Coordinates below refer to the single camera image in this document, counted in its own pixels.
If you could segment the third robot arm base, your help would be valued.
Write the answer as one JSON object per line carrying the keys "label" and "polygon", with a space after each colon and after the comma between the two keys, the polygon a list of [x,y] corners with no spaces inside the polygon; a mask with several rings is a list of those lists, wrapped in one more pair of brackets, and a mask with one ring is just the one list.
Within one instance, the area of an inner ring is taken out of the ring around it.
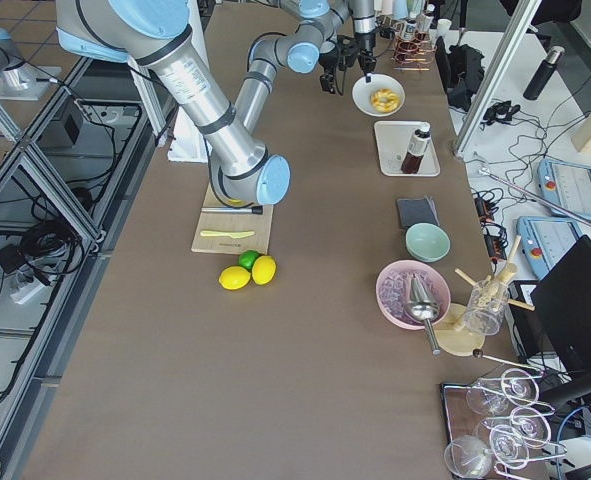
{"label": "third robot arm base", "polygon": [[0,99],[37,101],[47,89],[39,71],[19,51],[11,35],[0,28]]}

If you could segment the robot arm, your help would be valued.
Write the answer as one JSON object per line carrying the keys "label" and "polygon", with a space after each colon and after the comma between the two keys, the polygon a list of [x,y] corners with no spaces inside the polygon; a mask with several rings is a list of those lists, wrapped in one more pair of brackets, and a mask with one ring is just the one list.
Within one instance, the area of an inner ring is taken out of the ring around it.
{"label": "robot arm", "polygon": [[376,67],[376,12],[373,1],[272,1],[299,19],[290,35],[260,36],[249,48],[247,72],[235,101],[238,118],[253,131],[281,68],[309,74],[324,55],[339,50],[337,34],[347,20],[353,23],[355,53],[367,80]]}
{"label": "robot arm", "polygon": [[290,167],[253,138],[192,44],[184,1],[59,1],[61,46],[80,56],[136,63],[154,72],[192,120],[212,153],[213,192],[228,205],[274,205],[286,195]]}

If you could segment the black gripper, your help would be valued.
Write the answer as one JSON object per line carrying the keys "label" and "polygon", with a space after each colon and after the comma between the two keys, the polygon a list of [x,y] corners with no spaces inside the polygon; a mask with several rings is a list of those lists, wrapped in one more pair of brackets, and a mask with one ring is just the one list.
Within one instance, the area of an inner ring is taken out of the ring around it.
{"label": "black gripper", "polygon": [[[358,62],[360,68],[362,70],[374,70],[377,63],[374,54],[374,48],[376,46],[376,31],[372,30],[367,33],[356,33],[354,38],[359,47]],[[373,72],[366,72],[364,78],[366,83],[371,83],[373,80]]]}

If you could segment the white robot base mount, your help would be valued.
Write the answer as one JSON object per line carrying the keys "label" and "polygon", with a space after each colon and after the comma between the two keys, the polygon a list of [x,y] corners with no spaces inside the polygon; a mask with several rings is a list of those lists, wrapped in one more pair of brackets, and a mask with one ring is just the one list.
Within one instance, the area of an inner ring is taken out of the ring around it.
{"label": "white robot base mount", "polygon": [[172,132],[172,140],[168,151],[171,162],[206,163],[210,147],[205,142],[193,121],[180,108]]}

